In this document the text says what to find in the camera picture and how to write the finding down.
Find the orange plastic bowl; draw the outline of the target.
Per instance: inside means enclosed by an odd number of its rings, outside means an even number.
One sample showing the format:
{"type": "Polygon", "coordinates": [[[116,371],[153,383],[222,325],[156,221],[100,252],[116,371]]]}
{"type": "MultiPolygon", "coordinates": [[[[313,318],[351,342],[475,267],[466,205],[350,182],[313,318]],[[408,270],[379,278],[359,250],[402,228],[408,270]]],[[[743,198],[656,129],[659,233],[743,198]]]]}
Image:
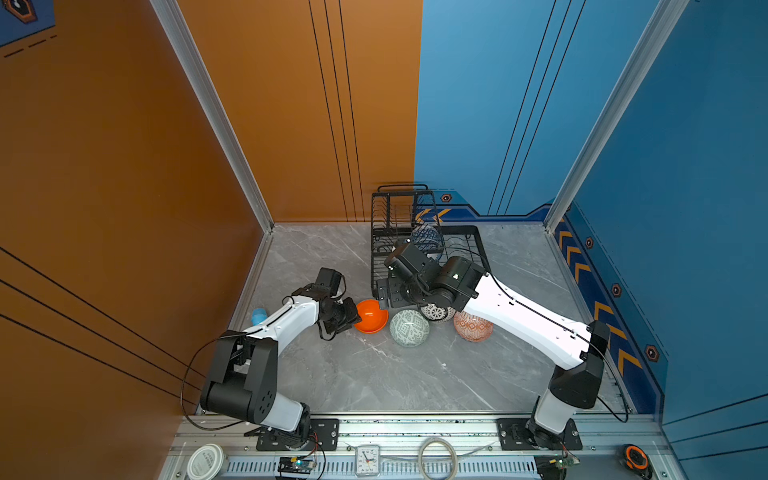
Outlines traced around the orange plastic bowl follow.
{"type": "Polygon", "coordinates": [[[388,311],[380,307],[376,299],[363,300],[357,304],[360,320],[354,327],[364,334],[380,332],[388,323],[388,311]]]}

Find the blue geometric pattern bowl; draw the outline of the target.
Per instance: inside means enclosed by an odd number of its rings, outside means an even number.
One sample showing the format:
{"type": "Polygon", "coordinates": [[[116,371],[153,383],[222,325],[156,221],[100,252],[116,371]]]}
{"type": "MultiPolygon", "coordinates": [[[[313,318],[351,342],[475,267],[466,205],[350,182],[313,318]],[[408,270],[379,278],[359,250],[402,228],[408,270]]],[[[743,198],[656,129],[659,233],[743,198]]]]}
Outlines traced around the blue geometric pattern bowl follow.
{"type": "Polygon", "coordinates": [[[443,251],[442,235],[432,224],[417,225],[411,233],[410,240],[426,254],[439,254],[443,251]]]}

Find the white lattice bowl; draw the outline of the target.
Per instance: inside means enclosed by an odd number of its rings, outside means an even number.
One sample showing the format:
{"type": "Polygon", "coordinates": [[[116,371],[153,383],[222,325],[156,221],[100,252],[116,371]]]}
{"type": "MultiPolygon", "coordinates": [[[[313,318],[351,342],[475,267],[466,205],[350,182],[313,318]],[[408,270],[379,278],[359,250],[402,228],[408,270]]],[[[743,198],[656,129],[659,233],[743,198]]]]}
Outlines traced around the white lattice bowl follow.
{"type": "Polygon", "coordinates": [[[429,322],[444,323],[451,321],[456,311],[452,307],[440,307],[436,304],[427,304],[420,308],[422,316],[429,322]]]}

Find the green patterned bowl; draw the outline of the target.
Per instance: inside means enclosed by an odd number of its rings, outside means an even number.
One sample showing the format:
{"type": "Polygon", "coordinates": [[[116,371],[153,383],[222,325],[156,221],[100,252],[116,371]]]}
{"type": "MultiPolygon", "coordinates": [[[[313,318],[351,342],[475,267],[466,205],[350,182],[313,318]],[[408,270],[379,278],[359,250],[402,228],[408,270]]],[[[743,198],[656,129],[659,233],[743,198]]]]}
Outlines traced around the green patterned bowl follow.
{"type": "Polygon", "coordinates": [[[430,334],[430,323],[416,310],[397,312],[389,323],[393,340],[402,347],[418,347],[430,334]]]}

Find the black wire dish rack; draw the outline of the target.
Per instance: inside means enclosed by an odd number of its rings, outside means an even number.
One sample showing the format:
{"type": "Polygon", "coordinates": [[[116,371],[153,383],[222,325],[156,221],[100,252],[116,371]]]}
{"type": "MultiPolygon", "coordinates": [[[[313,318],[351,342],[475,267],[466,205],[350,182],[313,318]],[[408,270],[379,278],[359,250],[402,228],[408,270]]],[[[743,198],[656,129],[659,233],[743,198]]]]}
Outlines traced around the black wire dish rack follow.
{"type": "Polygon", "coordinates": [[[427,257],[445,264],[461,256],[489,268],[479,229],[463,217],[454,195],[426,184],[385,184],[371,195],[371,290],[379,301],[402,301],[396,280],[385,266],[386,257],[410,241],[427,257]]]}

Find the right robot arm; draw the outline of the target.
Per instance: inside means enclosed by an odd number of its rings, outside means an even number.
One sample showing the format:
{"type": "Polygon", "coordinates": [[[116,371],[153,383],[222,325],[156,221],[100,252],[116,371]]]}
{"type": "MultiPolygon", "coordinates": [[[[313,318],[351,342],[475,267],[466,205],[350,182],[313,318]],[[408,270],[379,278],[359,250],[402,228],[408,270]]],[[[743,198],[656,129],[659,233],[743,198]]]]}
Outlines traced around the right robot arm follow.
{"type": "Polygon", "coordinates": [[[503,285],[489,270],[453,256],[443,265],[411,243],[384,260],[408,304],[452,308],[486,320],[545,354],[555,364],[547,390],[526,423],[536,449],[559,450],[571,437],[573,415],[599,399],[610,330],[599,321],[585,324],[556,314],[503,285]]]}

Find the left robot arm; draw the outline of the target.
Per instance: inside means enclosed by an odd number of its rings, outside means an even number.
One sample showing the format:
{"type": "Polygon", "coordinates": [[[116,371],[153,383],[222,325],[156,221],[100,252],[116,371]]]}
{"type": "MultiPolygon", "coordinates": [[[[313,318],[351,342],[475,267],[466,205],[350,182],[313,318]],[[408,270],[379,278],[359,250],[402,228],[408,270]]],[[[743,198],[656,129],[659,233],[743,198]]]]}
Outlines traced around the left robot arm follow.
{"type": "Polygon", "coordinates": [[[331,341],[361,321],[354,300],[345,295],[342,273],[321,268],[314,282],[283,299],[282,306],[261,323],[242,331],[226,330],[201,345],[186,365],[188,375],[197,357],[208,347],[212,360],[200,388],[199,406],[233,419],[223,426],[205,426],[182,414],[195,429],[218,432],[246,423],[249,433],[272,433],[290,448],[314,440],[310,407],[278,391],[279,356],[302,332],[316,326],[324,341],[331,341]]]}

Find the light blue cylinder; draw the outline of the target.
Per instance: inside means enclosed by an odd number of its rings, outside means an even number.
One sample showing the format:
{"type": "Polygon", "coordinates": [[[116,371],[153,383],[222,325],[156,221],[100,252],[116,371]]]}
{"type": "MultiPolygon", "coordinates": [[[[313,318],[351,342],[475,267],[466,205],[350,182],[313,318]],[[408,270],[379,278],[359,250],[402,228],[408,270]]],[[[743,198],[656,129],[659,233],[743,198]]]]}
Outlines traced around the light blue cylinder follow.
{"type": "Polygon", "coordinates": [[[264,308],[256,308],[251,313],[251,323],[253,326],[259,325],[268,318],[268,314],[264,308]]]}

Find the red patterned bowl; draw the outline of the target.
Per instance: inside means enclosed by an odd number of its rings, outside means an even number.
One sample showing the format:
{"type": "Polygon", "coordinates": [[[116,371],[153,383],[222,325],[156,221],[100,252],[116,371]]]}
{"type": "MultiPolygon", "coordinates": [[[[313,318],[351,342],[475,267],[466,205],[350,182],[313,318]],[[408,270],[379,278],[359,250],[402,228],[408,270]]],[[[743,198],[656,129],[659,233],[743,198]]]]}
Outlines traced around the red patterned bowl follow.
{"type": "Polygon", "coordinates": [[[479,343],[489,339],[494,325],[483,318],[466,312],[458,312],[453,318],[454,328],[458,335],[469,342],[479,343]]]}

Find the small white clock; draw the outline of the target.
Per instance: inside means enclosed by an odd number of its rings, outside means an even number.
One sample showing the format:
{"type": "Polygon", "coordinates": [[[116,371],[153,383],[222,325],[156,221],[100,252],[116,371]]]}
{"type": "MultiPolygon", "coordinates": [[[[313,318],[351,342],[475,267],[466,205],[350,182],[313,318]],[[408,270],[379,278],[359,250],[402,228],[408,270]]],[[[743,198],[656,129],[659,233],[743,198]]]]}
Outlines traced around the small white clock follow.
{"type": "Polygon", "coordinates": [[[376,477],[381,471],[381,450],[378,445],[367,444],[355,448],[355,475],[358,478],[376,477]]]}

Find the left green circuit board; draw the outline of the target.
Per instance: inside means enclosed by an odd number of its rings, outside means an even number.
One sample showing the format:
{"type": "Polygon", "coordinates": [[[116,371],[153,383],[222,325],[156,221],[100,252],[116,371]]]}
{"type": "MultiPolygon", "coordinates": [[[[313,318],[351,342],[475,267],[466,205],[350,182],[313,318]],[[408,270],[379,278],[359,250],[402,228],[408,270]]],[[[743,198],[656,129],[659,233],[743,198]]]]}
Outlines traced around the left green circuit board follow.
{"type": "Polygon", "coordinates": [[[309,479],[316,473],[318,462],[308,457],[279,458],[277,464],[278,479],[309,479]]]}

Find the white round lid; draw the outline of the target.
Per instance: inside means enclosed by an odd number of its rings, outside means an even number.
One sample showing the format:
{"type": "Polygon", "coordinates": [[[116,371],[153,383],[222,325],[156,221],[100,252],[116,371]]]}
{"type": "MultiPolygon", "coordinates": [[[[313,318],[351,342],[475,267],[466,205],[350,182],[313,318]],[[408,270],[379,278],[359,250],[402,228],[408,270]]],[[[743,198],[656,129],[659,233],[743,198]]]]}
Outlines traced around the white round lid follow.
{"type": "Polygon", "coordinates": [[[221,446],[205,444],[190,456],[186,476],[189,480],[213,480],[225,473],[228,465],[229,458],[221,446]]]}

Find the right circuit board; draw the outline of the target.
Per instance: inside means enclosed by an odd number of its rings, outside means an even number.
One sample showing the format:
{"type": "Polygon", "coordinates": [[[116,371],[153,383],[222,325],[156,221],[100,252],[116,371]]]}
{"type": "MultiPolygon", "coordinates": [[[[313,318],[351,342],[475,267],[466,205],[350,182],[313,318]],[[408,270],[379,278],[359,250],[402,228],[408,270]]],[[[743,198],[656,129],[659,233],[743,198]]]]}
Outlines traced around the right circuit board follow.
{"type": "Polygon", "coordinates": [[[549,465],[558,470],[567,470],[575,465],[579,465],[581,460],[573,454],[564,454],[557,456],[549,461],[549,465]]]}

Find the orange black tape measure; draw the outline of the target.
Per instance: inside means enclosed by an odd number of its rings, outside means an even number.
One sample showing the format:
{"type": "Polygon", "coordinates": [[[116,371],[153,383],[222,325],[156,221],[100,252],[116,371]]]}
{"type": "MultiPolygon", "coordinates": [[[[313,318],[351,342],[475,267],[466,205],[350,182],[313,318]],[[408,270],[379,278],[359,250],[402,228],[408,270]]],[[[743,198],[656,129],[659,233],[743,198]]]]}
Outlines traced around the orange black tape measure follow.
{"type": "Polygon", "coordinates": [[[619,463],[635,476],[644,480],[651,480],[654,470],[648,455],[640,447],[633,444],[625,444],[618,451],[619,463]]]}

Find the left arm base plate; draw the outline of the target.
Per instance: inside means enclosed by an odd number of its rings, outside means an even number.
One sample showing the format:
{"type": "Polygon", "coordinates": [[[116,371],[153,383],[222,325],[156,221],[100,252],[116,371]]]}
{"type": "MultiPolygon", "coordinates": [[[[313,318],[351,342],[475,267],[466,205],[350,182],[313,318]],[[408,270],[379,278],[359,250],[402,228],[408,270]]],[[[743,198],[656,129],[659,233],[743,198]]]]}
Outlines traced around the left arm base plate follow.
{"type": "Polygon", "coordinates": [[[319,442],[325,452],[337,450],[339,420],[336,418],[311,418],[309,436],[301,440],[297,434],[268,428],[258,436],[256,449],[259,452],[308,451],[319,442]]]}

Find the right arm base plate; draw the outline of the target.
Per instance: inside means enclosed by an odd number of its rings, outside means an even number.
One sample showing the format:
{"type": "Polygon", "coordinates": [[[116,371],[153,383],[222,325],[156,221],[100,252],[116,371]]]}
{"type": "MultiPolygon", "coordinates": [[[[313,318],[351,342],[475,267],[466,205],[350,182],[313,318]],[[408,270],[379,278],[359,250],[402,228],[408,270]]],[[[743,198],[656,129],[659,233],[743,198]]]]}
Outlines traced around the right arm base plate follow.
{"type": "Polygon", "coordinates": [[[500,418],[496,420],[496,427],[504,451],[583,449],[581,436],[573,419],[567,421],[565,430],[560,434],[536,426],[531,418],[500,418]]]}

